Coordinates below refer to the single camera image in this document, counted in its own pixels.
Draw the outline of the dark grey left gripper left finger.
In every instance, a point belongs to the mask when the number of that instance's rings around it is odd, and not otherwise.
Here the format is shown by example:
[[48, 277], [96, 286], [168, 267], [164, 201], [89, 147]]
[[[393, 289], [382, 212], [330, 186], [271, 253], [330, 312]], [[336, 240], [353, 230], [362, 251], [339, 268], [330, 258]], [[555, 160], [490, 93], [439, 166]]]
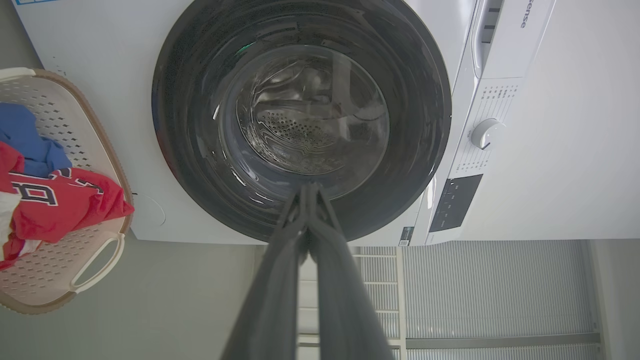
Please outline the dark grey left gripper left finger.
[[298, 271], [306, 257], [309, 185], [286, 202], [238, 313], [222, 360], [294, 360]]

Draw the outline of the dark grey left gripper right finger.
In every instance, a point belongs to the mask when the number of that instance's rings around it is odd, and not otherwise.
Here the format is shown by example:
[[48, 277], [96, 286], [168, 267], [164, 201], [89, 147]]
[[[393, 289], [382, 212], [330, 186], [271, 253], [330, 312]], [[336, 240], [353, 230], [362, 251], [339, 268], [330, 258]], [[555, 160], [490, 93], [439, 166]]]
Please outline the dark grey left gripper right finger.
[[318, 339], [322, 360], [392, 360], [338, 217], [324, 189], [307, 185], [308, 245], [317, 265]]

